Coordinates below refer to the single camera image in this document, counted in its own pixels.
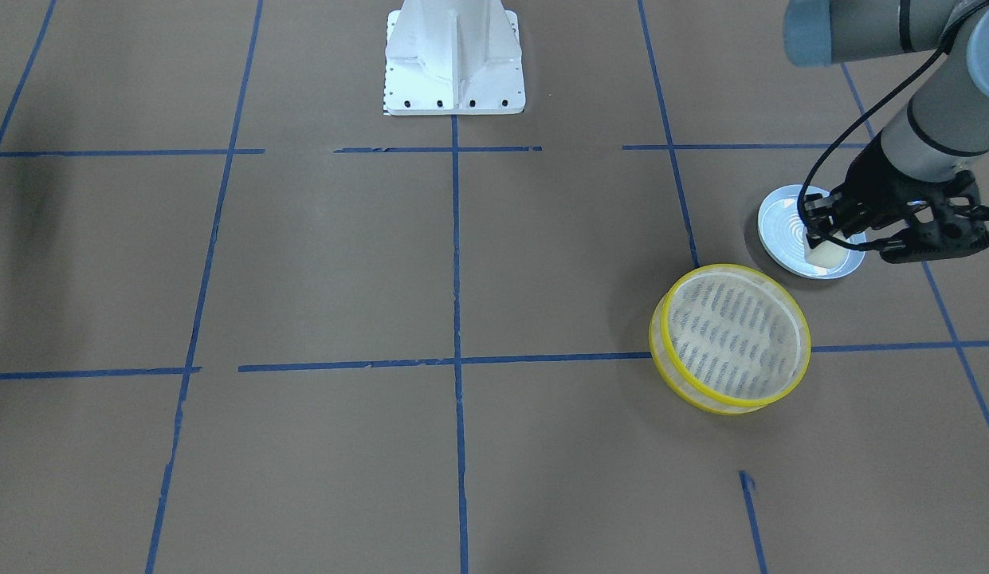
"black hole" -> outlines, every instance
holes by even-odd
[[[954,224],[947,224],[944,226],[944,235],[949,236],[950,239],[958,239],[961,237],[961,228]]]

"black cable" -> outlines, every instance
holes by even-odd
[[[848,139],[848,136],[851,136],[852,133],[855,132],[855,130],[858,130],[859,126],[865,124],[866,120],[869,120],[869,118],[872,117],[874,113],[880,112],[880,109],[884,108],[884,106],[887,105],[889,101],[896,98],[898,94],[900,94],[902,91],[905,91],[905,88],[909,87],[914,81],[918,79],[918,77],[923,76],[924,73],[927,72],[927,70],[930,69],[931,66],[937,62],[938,58],[940,58],[942,55],[944,55],[945,52],[948,52],[950,50],[951,46],[954,44],[954,40],[958,35],[958,30],[961,29],[961,26],[969,18],[972,18],[972,16],[974,16],[976,12],[983,10],[983,8],[986,8],[987,6],[989,6],[989,0],[983,1],[978,5],[975,5],[975,7],[972,7],[970,10],[965,11],[964,14],[961,14],[960,17],[957,18],[954,22],[951,22],[951,25],[946,30],[944,30],[944,33],[941,36],[941,40],[939,45],[937,46],[937,49],[934,50],[934,53],[927,59],[927,61],[923,62],[923,65],[921,65],[920,68],[916,70],[916,72],[913,72],[912,75],[906,77],[906,79],[903,80],[901,84],[898,84],[897,87],[893,88],[893,90],[891,90],[886,96],[881,98],[881,100],[877,102],[876,105],[874,105],[869,110],[866,110],[866,113],[863,113],[862,116],[859,116],[859,119],[855,120],[851,124],[851,126],[849,126],[844,132],[842,132],[842,134],[838,136],[838,138],[834,140],[834,142],[830,146],[828,146],[828,148],[821,154],[821,156],[819,156],[819,159],[816,160],[816,163],[814,163],[814,166],[811,168],[810,174],[807,175],[807,179],[805,179],[805,182],[803,182],[803,188],[799,189],[799,197],[798,200],[796,201],[796,208],[798,210],[799,218],[801,219],[801,221],[803,221],[803,225],[807,229],[807,232],[819,236],[819,238],[821,238],[822,240],[830,241],[830,243],[834,243],[835,245],[844,247],[845,250],[873,251],[873,250],[879,250],[881,245],[883,245],[882,240],[867,241],[866,243],[859,243],[859,244],[848,243],[847,241],[837,239],[837,237],[830,235],[830,233],[827,233],[826,231],[823,231],[821,229],[816,229],[815,226],[812,226],[812,224],[810,224],[810,219],[807,218],[807,190],[810,189],[810,183],[812,183],[812,179],[816,176],[816,171],[819,171],[819,168],[823,166],[823,163],[825,163],[826,159],[830,157],[830,154],[834,153],[834,151],[838,149],[838,147],[842,143],[844,143],[845,140]]]

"round strainer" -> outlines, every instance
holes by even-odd
[[[675,284],[653,313],[650,352],[675,392],[721,415],[788,395],[810,363],[810,328],[781,285],[741,265],[708,265]]]

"light blue plate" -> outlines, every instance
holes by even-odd
[[[760,204],[756,215],[759,239],[767,253],[789,272],[807,279],[839,279],[852,273],[862,265],[865,252],[848,251],[845,258],[833,269],[812,265],[807,261],[805,251],[805,226],[795,207],[801,185],[788,185],[775,189]],[[810,186],[810,193],[827,196],[828,192]],[[863,243],[866,233],[857,233],[848,238],[851,243]]]

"blue line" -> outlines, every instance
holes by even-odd
[[[240,373],[278,371],[338,371],[344,368],[438,367],[455,359],[337,360],[334,363],[240,364]]]
[[[950,341],[928,343],[876,343],[867,345],[822,345],[814,346],[812,352],[877,352],[877,350],[913,350],[954,348]]]
[[[989,348],[989,341],[960,341],[963,348]]]
[[[852,81],[851,73],[848,73],[848,66],[841,65],[841,72],[845,75],[845,80],[848,80],[848,88],[852,91],[852,97],[855,98],[855,106],[859,108],[859,114],[865,114],[865,105],[862,105],[862,98],[859,97],[859,91],[855,88],[855,81]],[[869,138],[873,139],[877,137],[877,133],[873,131],[873,124],[866,120],[866,131],[869,132]]]
[[[262,155],[264,148],[242,148],[236,155]],[[0,151],[0,157],[144,157],[149,155],[228,155],[228,149],[94,149],[82,151]]]
[[[626,151],[708,150],[708,149],[827,149],[830,144],[633,144],[624,145]],[[845,143],[841,148],[862,149],[865,144]]]
[[[756,562],[759,562],[760,574],[767,574],[767,559],[763,556],[763,542],[759,538],[759,524],[756,523],[756,508],[752,502],[752,494],[756,491],[756,483],[746,471],[739,471],[739,482],[742,483],[742,498],[746,501],[749,528],[752,529],[752,543],[756,547]]]
[[[527,151],[543,151],[539,145],[505,145],[491,147],[343,147],[334,153],[520,153]]]
[[[592,352],[578,355],[468,356],[463,364],[568,363],[574,360],[650,359],[649,352]]]
[[[461,243],[458,210],[458,116],[451,116],[451,214],[453,214],[453,330],[455,341],[455,442],[458,453],[458,566],[461,574],[469,573],[469,527],[465,500],[465,413],[462,406],[462,305]]]
[[[100,377],[141,377],[142,375],[181,375],[184,367],[166,368],[101,368],[97,371],[35,371],[27,373],[0,373],[0,381],[36,381],[47,379],[94,379]],[[192,367],[199,373],[200,367]]]
[[[639,17],[643,23],[643,37],[646,41],[646,54],[650,58],[650,70],[653,73],[653,84],[657,88],[657,105],[661,106],[661,122],[665,126],[665,140],[668,140],[668,153],[672,160],[672,172],[675,175],[675,187],[679,193],[679,204],[682,206],[682,219],[689,236],[689,251],[692,254],[692,265],[699,266],[699,254],[696,252],[696,237],[692,232],[692,219],[689,218],[689,206],[685,199],[685,189],[682,186],[682,174],[679,172],[679,159],[675,153],[675,140],[672,139],[672,124],[668,120],[668,108],[665,106],[665,91],[661,87],[661,76],[657,72],[657,58],[653,55],[653,44],[650,40],[650,25],[646,23],[646,10],[643,0],[639,4]]]
[[[989,407],[987,407],[987,401],[983,399],[983,392],[979,389],[979,383],[975,381],[975,375],[972,374],[972,368],[969,367],[968,357],[965,356],[965,351],[963,349],[963,343],[958,339],[958,334],[954,330],[954,324],[951,322],[951,316],[947,312],[947,305],[944,305],[944,299],[941,297],[940,288],[937,287],[937,281],[934,279],[934,273],[930,270],[930,265],[923,261],[923,271],[927,274],[927,281],[930,282],[930,288],[934,291],[934,298],[937,299],[937,306],[940,308],[941,316],[944,318],[944,324],[947,326],[947,332],[951,336],[951,341],[954,343],[954,349],[958,353],[958,360],[961,360],[961,367],[965,370],[965,377],[968,378],[968,386],[972,388],[972,394],[975,395],[975,401],[979,404],[979,410],[983,413],[983,421],[986,421],[987,428],[989,429]]]
[[[2,127],[0,128],[0,147],[2,146],[2,139],[6,137],[6,130],[9,130],[9,122],[13,119],[13,112],[16,112],[16,104],[20,101],[20,94],[23,93],[23,87],[27,85],[27,77],[30,76],[30,70],[34,68],[34,61],[37,59],[37,52],[41,49],[41,43],[45,40],[45,34],[47,33],[47,26],[51,22],[51,14],[54,12],[54,3],[56,0],[51,0],[49,3],[49,9],[45,12],[45,21],[41,24],[40,32],[37,33],[37,40],[34,41],[34,49],[30,51],[30,58],[27,59],[27,66],[23,69],[23,76],[20,76],[20,83],[16,86],[16,91],[13,92],[13,100],[9,102],[9,109],[6,110],[6,117],[2,119]]]
[[[147,552],[147,569],[145,573],[152,574],[155,570],[155,560],[158,558],[158,544],[162,535],[162,523],[165,521],[165,508],[172,486],[172,471],[175,468],[176,451],[179,447],[179,434],[182,429],[182,406],[189,391],[190,369],[196,356],[196,341],[200,334],[200,320],[203,318],[203,305],[207,298],[207,285],[210,283],[210,268],[214,262],[214,245],[218,242],[218,225],[221,225],[222,208],[225,206],[225,193],[228,191],[229,175],[232,171],[233,152],[239,137],[239,124],[242,119],[243,103],[246,99],[246,86],[249,83],[249,72],[253,67],[253,51],[257,48],[257,30],[261,26],[261,12],[264,10],[264,0],[257,0],[257,14],[253,16],[253,32],[250,33],[249,48],[246,51],[246,67],[243,69],[242,83],[239,84],[239,99],[236,102],[235,117],[232,120],[232,137],[229,138],[229,153],[225,156],[225,168],[222,173],[222,185],[218,188],[218,204],[214,208],[214,224],[210,227],[210,240],[207,242],[207,255],[203,264],[203,277],[200,280],[200,294],[196,299],[196,312],[193,316],[193,332],[189,340],[189,350],[186,352],[186,371],[182,375],[179,386],[179,401],[176,403],[175,427],[172,434],[172,455],[165,465],[162,476],[162,490],[158,500],[158,513],[155,516],[155,527],[151,531],[151,548]]]

